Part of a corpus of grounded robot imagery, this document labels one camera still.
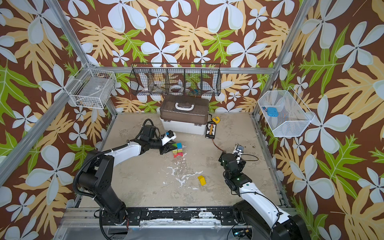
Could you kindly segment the yellow wood block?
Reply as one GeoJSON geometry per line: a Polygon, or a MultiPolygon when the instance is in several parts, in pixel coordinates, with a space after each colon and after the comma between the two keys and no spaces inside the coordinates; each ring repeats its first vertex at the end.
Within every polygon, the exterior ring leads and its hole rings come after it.
{"type": "Polygon", "coordinates": [[[204,176],[198,176],[198,180],[199,180],[201,186],[205,186],[207,184],[204,176]]]}

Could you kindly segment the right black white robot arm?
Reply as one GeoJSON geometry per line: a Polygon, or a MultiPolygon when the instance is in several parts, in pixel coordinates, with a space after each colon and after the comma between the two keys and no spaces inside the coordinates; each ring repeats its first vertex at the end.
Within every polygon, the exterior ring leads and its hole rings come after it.
{"type": "Polygon", "coordinates": [[[219,158],[224,167],[223,177],[232,195],[243,199],[237,203],[240,218],[247,226],[252,227],[252,239],[257,237],[265,240],[309,240],[310,234],[305,221],[299,215],[290,215],[267,198],[242,173],[246,161],[242,153],[223,152],[219,158]]]}

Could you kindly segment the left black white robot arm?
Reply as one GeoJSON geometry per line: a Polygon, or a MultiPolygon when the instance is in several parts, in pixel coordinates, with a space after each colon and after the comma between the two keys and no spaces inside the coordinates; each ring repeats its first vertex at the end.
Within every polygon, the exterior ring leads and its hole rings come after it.
{"type": "Polygon", "coordinates": [[[101,152],[91,151],[75,175],[74,192],[93,199],[100,207],[100,215],[114,224],[122,224],[127,218],[126,205],[112,188],[114,167],[151,149],[159,150],[160,155],[177,149],[176,133],[169,130],[158,136],[157,129],[144,124],[136,138],[126,144],[101,152]]]}

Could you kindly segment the red wood block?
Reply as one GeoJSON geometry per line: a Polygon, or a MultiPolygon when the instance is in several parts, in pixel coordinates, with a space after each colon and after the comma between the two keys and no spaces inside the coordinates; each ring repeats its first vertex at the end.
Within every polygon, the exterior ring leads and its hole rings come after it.
{"type": "Polygon", "coordinates": [[[183,153],[177,153],[177,154],[174,155],[174,158],[177,158],[177,157],[183,157],[183,156],[184,156],[183,153]]]}

